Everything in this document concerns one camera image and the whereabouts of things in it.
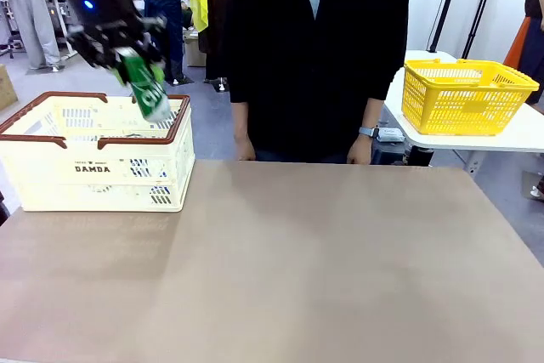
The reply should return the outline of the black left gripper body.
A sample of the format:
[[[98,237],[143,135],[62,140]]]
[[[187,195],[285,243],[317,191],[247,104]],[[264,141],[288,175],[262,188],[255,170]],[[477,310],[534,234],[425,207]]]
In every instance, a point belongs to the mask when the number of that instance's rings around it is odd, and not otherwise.
[[[133,38],[141,38],[144,24],[135,0],[67,0],[76,24],[69,29],[69,36],[87,35],[96,38],[99,30],[124,30]]]

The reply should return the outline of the person's right hand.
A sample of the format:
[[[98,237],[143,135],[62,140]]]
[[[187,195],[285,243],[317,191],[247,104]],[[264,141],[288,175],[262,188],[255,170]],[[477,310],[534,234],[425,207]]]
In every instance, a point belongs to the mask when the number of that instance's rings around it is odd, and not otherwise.
[[[235,147],[238,161],[256,160],[256,153],[248,136],[235,137]]]

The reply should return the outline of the person's left hand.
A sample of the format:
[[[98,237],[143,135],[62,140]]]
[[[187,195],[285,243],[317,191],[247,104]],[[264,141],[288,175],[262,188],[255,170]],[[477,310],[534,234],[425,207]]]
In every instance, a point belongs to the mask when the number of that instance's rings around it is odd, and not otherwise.
[[[348,164],[367,166],[371,164],[372,138],[360,134],[352,144],[348,156]]]

